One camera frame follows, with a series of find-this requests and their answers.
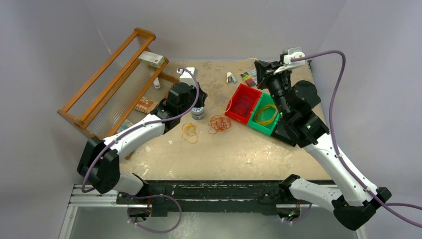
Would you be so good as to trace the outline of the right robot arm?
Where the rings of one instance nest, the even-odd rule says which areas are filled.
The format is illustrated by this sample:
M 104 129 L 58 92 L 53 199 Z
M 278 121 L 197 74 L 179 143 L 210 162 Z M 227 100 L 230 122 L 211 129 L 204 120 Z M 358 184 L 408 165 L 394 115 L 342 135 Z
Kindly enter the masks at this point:
M 332 189 L 290 175 L 280 184 L 280 198 L 287 203 L 297 199 L 318 205 L 349 230 L 359 229 L 391 198 L 391 192 L 371 183 L 341 155 L 327 125 L 313 111 L 320 103 L 313 83 L 300 80 L 292 84 L 292 72 L 281 62 L 256 60 L 254 66 L 257 88 L 269 91 L 280 116 L 282 141 L 304 149 L 337 185 Z

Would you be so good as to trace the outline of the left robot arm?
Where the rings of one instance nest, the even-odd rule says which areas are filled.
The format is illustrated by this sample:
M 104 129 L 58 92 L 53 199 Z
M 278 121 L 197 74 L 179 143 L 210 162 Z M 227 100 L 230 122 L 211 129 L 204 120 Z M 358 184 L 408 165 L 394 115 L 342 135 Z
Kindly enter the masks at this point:
M 83 176 L 82 192 L 116 190 L 129 194 L 137 204 L 144 203 L 148 199 L 144 182 L 134 174 L 122 173 L 120 162 L 141 145 L 169 132 L 192 108 L 204 107 L 207 96 L 198 83 L 176 83 L 142 121 L 104 139 L 90 138 L 77 167 Z

